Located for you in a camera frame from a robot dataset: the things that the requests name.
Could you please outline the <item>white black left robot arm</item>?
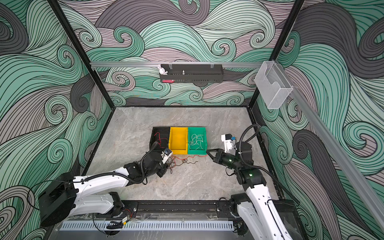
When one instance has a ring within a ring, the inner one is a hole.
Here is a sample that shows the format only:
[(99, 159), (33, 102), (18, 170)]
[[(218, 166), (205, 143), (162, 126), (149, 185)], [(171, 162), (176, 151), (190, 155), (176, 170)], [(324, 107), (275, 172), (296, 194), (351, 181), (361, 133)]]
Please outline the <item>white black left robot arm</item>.
[(114, 189), (140, 184), (151, 175), (162, 177), (169, 166), (169, 162), (154, 162), (141, 168), (130, 163), (92, 176), (61, 174), (39, 195), (41, 226), (50, 227), (67, 217), (84, 214), (119, 217), (126, 207)]

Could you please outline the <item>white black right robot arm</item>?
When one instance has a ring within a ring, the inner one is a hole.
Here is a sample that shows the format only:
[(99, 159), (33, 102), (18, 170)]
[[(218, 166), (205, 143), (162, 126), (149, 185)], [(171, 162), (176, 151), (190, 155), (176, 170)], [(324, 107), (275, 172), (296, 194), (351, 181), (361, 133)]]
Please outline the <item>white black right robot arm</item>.
[(232, 195), (231, 211), (240, 217), (255, 240), (292, 240), (271, 198), (262, 168), (242, 153), (232, 155), (222, 149), (206, 151), (213, 162), (235, 171), (244, 193)]

